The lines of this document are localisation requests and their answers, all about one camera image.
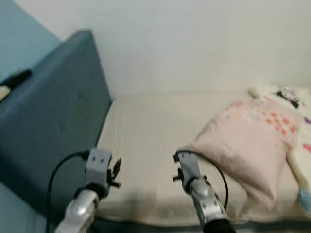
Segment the blue upholstered headboard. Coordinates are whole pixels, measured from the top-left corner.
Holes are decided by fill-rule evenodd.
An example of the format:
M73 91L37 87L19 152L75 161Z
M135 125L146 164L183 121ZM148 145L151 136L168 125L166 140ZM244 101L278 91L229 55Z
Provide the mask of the blue upholstered headboard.
M77 32L1 102L1 180L45 215L52 170L64 156L96 145L110 103L92 33ZM56 175L54 220L83 185L84 169L76 159Z

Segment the metal robot arm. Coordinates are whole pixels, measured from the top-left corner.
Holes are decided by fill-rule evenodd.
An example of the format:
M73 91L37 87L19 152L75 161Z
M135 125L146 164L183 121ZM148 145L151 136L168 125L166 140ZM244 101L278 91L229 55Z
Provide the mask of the metal robot arm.
M116 162L113 171L108 168L110 160L110 151L91 149L86 163L86 185L77 191L66 208L65 218L56 233L86 233L94 221L100 200L108 196L111 186L120 187L114 179L120 171L121 160Z
M173 180L181 180L184 190L191 195L203 232L235 233L215 191L206 177L201 175L195 153L190 148L181 148L176 152L174 160L180 163L181 168Z

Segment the tufted headboard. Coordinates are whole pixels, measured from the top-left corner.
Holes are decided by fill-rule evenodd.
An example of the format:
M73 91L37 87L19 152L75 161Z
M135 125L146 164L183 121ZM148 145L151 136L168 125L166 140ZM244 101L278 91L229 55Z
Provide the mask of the tufted headboard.
M64 156L96 145L110 103L92 33L77 32L1 102L2 182L45 215L54 167ZM83 185L84 169L85 162L75 159L56 175L54 221Z

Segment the beige mattress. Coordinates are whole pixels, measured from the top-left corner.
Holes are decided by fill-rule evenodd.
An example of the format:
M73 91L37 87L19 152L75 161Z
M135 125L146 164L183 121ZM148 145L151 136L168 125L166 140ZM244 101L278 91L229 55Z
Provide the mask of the beige mattress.
M184 192L181 182L172 181L178 167L172 155L178 147L191 142L216 113L246 95L205 92L116 98L98 147L112 151L112 163L122 158L117 178L121 188L111 189L101 202L98 216L159 226L199 224L191 197ZM225 186L219 173L206 161L199 161L199 166L223 202ZM227 212L232 220L306 219L296 203L298 185L287 163L279 184L278 204L271 211L248 196L237 181L227 175L226 179Z

